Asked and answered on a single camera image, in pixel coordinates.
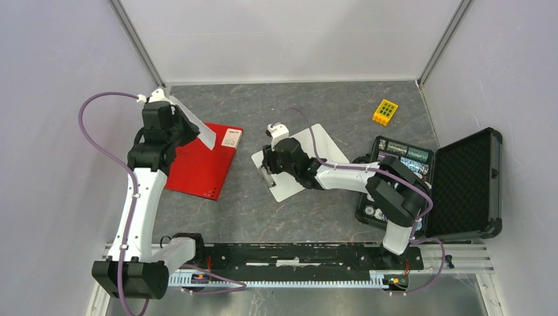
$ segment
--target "yellow block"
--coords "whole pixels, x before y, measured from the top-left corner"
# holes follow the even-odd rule
[[[397,104],[384,99],[380,103],[380,106],[377,108],[376,112],[374,112],[372,120],[386,126],[392,119],[393,114],[395,114],[395,111],[398,107],[399,106]]]

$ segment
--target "white label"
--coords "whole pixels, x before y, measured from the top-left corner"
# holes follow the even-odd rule
[[[242,136],[241,130],[228,128],[227,132],[225,133],[225,137],[223,137],[221,146],[233,147],[234,149],[236,149],[236,147],[238,146],[238,142],[240,141],[240,136]]]

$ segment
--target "white wall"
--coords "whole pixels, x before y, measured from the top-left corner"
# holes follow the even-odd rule
[[[503,134],[503,232],[488,242],[510,315],[558,314],[558,2],[475,1],[425,94],[442,145]]]
[[[0,315],[83,315],[126,174],[86,142],[78,109],[97,92],[154,84],[105,0],[0,8]],[[131,99],[86,111],[93,137],[120,157],[140,122]]]
[[[122,0],[166,82],[417,79],[459,0]]]

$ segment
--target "red folder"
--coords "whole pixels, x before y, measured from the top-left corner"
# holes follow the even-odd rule
[[[217,200],[236,153],[242,128],[206,123],[216,134],[213,150],[196,138],[176,149],[166,189]]]

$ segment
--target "foam lining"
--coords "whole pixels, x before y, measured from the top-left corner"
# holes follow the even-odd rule
[[[434,208],[427,235],[482,231],[490,209],[491,134],[481,132],[436,152]]]

